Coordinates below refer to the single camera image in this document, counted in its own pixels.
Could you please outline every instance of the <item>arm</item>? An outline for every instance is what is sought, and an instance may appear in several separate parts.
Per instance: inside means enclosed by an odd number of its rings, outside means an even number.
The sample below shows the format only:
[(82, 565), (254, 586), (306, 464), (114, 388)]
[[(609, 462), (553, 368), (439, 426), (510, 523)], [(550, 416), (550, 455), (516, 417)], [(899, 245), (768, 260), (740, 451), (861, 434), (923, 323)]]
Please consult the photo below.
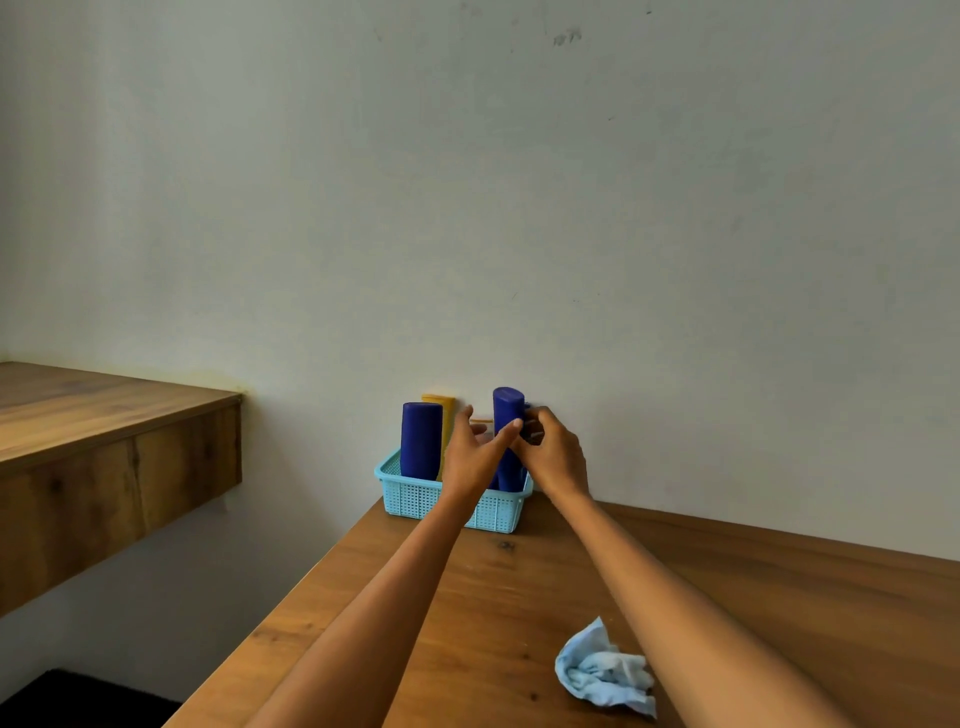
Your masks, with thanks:
[(437, 505), (310, 646), (249, 728), (383, 722), (450, 550), (522, 426), (516, 420), (481, 445), (470, 427), (472, 411), (468, 406), (457, 415)]
[(550, 410), (514, 450), (593, 559), (689, 728), (852, 728), (813, 683), (638, 544), (590, 497), (576, 435)]

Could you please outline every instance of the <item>blue bottle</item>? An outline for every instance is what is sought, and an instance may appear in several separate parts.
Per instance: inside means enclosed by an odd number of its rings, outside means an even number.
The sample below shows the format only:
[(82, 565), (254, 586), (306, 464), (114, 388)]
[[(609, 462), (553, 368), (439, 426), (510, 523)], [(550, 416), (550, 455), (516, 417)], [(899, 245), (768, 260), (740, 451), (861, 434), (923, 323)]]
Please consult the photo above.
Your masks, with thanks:
[[(523, 419), (523, 393), (513, 387), (497, 387), (493, 390), (493, 431), (509, 425), (513, 420)], [(523, 465), (511, 449), (503, 453), (496, 467), (499, 490), (519, 493), (523, 490)]]
[(426, 401), (406, 402), (400, 432), (400, 474), (436, 480), (443, 442), (444, 406)]

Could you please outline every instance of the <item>right hand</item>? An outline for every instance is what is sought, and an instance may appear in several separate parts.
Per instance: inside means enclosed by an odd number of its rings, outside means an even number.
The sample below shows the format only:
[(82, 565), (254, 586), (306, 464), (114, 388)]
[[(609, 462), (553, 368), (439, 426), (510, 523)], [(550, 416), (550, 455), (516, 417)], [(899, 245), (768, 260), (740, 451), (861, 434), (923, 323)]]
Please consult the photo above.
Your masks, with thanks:
[(511, 448), (530, 475), (555, 501), (570, 495), (589, 496), (587, 460), (580, 440), (557, 419), (549, 407), (526, 412), (526, 432), (533, 443), (514, 440)]

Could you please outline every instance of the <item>forearm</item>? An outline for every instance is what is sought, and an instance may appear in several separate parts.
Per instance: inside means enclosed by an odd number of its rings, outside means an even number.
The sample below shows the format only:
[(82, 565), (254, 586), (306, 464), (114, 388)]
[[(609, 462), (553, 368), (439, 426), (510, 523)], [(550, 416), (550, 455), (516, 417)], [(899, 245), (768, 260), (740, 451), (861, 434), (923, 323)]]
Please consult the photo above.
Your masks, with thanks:
[(438, 503), (310, 646), (250, 727), (380, 725), (464, 520), (456, 506)]
[(770, 647), (665, 567), (589, 497), (558, 508), (583, 541), (689, 728), (850, 728)]

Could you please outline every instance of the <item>yellow bottle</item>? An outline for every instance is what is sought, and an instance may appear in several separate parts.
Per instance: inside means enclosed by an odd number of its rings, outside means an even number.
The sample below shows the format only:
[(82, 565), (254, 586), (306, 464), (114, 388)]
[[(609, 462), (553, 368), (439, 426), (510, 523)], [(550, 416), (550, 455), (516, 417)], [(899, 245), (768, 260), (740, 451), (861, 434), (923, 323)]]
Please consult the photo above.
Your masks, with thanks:
[(444, 479), (444, 456), (446, 455), (446, 445), (450, 442), (450, 435), (453, 432), (453, 416), (457, 409), (457, 398), (446, 397), (445, 395), (421, 395), (423, 401), (435, 402), (444, 408), (444, 434), (440, 450), (440, 472), (437, 473), (437, 479)]

